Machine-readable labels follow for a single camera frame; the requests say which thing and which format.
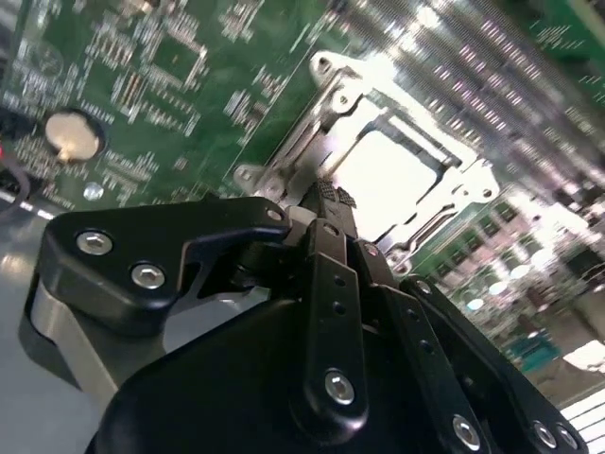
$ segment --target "mounting screw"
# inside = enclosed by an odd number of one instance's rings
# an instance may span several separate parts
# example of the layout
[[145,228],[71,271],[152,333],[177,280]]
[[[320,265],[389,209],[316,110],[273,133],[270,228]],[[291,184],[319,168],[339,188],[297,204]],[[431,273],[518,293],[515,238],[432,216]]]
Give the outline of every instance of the mounting screw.
[[540,421],[534,421],[533,431],[536,433],[542,443],[551,449],[557,447],[557,440],[555,439],[555,436]]
[[431,294],[431,287],[425,281],[416,281],[420,290],[422,290],[427,295]]
[[351,405],[355,391],[349,379],[340,372],[328,372],[325,376],[325,391],[340,405]]
[[328,234],[332,236],[338,236],[338,229],[332,224],[328,224],[326,222],[325,224],[323,224],[323,230],[325,230]]
[[105,193],[105,189],[99,183],[87,183],[83,196],[87,201],[98,201],[103,197],[103,193]]
[[273,220],[282,220],[284,216],[281,213],[278,213],[275,210],[267,210],[267,216],[269,216]]
[[376,247],[373,244],[366,243],[364,245],[364,247],[366,248],[366,251],[368,251],[368,254],[371,255],[372,257],[376,257],[378,255],[378,249],[376,249]]
[[561,435],[561,438],[563,438],[568,445],[570,445],[574,449],[578,449],[578,441],[574,438],[571,433],[569,433],[569,430],[567,430],[561,425],[557,425],[557,431],[559,432],[559,435]]
[[478,451],[481,447],[481,439],[476,429],[467,421],[464,416],[454,415],[452,426],[456,436],[472,451]]
[[112,240],[100,232],[84,232],[76,238],[78,249],[89,255],[105,255],[113,248]]
[[166,280],[162,270],[149,264],[137,265],[130,276],[137,286],[148,290],[161,287]]

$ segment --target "black cable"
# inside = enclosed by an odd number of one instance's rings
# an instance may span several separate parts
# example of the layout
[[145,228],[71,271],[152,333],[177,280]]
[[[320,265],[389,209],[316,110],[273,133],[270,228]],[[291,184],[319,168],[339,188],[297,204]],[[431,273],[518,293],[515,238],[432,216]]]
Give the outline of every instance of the black cable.
[[19,186],[19,191],[15,195],[14,201],[12,201],[8,208],[0,210],[0,222],[2,222],[12,216],[12,214],[19,209],[21,203],[24,202],[27,197],[29,197],[29,193],[31,192],[31,183],[26,172],[22,169],[17,160],[6,153],[1,145],[0,164],[2,164],[2,166],[9,171]]

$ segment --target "microchip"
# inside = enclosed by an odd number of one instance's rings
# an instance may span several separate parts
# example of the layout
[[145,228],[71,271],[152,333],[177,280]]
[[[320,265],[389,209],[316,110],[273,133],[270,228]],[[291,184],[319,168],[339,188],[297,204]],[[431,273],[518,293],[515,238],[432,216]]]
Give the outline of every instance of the microchip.
[[153,58],[153,63],[163,73],[177,82],[185,82],[198,61],[199,55],[170,35],[164,36]]

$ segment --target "motherboard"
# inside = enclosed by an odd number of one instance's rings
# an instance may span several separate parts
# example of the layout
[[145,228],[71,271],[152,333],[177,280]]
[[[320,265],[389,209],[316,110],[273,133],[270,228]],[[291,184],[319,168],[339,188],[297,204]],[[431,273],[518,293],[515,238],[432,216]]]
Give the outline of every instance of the motherboard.
[[604,16],[601,0],[25,1],[1,107],[30,127],[2,147],[33,201],[70,211],[295,205],[319,173],[395,275],[431,278],[530,373],[568,353],[548,318],[605,285]]
[[99,145],[58,159],[37,133],[15,152],[67,210],[239,195],[236,164],[264,164],[314,94],[306,59],[341,45],[325,11],[321,0],[33,0],[4,105],[41,122],[92,117]]

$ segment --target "gray surface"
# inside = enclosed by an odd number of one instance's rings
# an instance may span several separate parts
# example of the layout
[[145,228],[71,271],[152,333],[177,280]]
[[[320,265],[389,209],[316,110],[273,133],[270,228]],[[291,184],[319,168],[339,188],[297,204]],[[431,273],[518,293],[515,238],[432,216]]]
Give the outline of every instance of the gray surface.
[[42,230],[43,222],[26,212],[0,224],[0,452],[82,454],[98,411],[31,362],[17,338]]

